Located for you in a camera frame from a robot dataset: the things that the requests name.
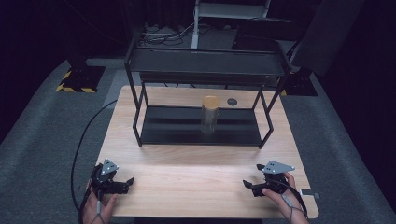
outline table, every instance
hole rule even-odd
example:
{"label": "table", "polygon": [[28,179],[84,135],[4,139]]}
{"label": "table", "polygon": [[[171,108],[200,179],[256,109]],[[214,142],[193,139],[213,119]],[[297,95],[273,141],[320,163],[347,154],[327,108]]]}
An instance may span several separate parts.
{"label": "table", "polygon": [[[194,106],[196,102],[201,103],[203,96],[214,94],[222,102],[229,97],[235,98],[239,107],[251,106],[257,95],[256,91],[162,87],[147,87],[147,93],[152,105]],[[272,94],[266,92],[265,97],[271,99]],[[132,127],[134,113],[131,88],[125,86],[120,91],[97,161],[109,158],[120,167],[115,181],[124,182],[135,177],[129,193],[119,195],[115,217],[283,217],[272,201],[253,197],[242,182],[245,179],[253,184],[262,183],[263,174],[256,169],[256,164],[266,164],[269,160],[294,166],[296,170],[291,173],[297,190],[310,189],[280,101],[275,102],[271,112],[275,126],[273,136],[262,149],[182,145],[139,147]],[[264,112],[258,110],[256,116],[261,132],[265,133]],[[303,199],[309,217],[318,217],[314,197],[303,196]]]}

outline person's left hand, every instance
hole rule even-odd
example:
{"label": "person's left hand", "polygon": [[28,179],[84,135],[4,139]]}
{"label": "person's left hand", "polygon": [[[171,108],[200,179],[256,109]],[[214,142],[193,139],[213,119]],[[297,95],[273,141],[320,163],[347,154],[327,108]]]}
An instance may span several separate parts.
{"label": "person's left hand", "polygon": [[117,202],[117,194],[113,194],[108,200],[107,204],[101,204],[102,218],[97,214],[97,202],[98,199],[96,195],[92,192],[88,197],[87,203],[84,207],[84,212],[82,215],[82,221],[84,224],[107,224],[113,215],[114,206]]}

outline wooden lid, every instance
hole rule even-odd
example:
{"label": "wooden lid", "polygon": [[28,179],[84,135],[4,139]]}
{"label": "wooden lid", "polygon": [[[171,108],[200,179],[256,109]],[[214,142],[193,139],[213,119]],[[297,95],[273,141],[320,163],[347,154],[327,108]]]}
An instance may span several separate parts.
{"label": "wooden lid", "polygon": [[220,107],[220,99],[217,96],[206,96],[202,101],[202,105],[206,109],[217,109]]}

